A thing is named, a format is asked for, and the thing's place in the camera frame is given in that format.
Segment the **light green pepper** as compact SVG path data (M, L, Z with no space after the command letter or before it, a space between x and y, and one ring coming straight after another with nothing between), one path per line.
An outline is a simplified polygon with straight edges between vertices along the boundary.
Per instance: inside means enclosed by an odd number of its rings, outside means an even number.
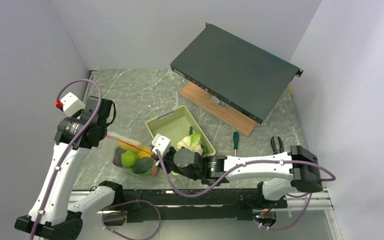
M139 160L138 153L128 150L121 155L121 162L124 168L131 169Z

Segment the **small yellow pepper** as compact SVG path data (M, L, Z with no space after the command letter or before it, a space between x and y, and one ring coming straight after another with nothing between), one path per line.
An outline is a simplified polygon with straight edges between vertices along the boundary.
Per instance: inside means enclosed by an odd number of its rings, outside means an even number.
M151 158L153 153L152 152L148 152L148 151L139 150L137 152L137 155L138 155L139 159L143 159L143 158Z

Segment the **dark green avocado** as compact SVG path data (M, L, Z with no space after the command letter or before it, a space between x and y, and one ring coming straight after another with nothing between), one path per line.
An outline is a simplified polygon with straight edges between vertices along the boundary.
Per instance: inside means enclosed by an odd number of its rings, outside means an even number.
M153 174L153 167L155 161L153 158L144 157L136 161L132 167L132 172L136 175L151 176Z

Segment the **clear orange zip bag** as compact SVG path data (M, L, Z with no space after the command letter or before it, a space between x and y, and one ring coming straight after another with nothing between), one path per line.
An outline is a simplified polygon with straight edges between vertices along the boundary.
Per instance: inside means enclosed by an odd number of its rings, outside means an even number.
M106 137L117 142L112 158L112 163L116 167L142 177L157 175L159 167L156 165L157 160L154 159L150 146L115 132L108 132Z

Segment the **orange peach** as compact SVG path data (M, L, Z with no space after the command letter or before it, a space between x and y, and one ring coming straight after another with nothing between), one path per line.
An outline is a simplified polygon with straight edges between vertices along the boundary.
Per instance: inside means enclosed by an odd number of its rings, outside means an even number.
M155 177L158 174L159 170L160 170L160 168L158 166L153 165L151 168L151 176Z

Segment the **purple eggplant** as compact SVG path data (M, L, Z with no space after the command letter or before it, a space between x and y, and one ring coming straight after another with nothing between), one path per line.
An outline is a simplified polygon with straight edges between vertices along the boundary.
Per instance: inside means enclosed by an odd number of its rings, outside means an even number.
M115 150L114 150L114 154L113 154L113 160L112 160L112 163L116 166L116 167L120 167L122 168L123 167L123 164L122 164L122 154L125 153L126 151L120 147L116 147Z

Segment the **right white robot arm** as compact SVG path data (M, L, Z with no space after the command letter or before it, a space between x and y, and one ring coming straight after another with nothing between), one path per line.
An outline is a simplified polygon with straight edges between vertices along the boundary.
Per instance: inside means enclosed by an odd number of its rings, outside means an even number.
M222 183L254 178L266 179L261 190L255 194L256 203L262 208L269 207L293 191L318 193L323 190L322 167L318 164L317 156L300 145L293 145L286 152L256 157L203 157L186 148L175 152L172 161L168 156L157 156L165 175L175 172L208 185L199 193L182 193L186 198L200 197Z

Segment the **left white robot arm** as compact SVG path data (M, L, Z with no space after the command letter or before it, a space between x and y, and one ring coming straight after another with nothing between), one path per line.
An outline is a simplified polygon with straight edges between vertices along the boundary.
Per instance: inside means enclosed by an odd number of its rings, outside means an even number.
M84 108L57 126L55 145L42 190L27 215L16 219L15 229L47 240L75 240L84 222L101 209L119 209L122 185L105 180L86 197L70 203L80 167L93 147L106 137L107 121L117 114L115 103L89 96Z

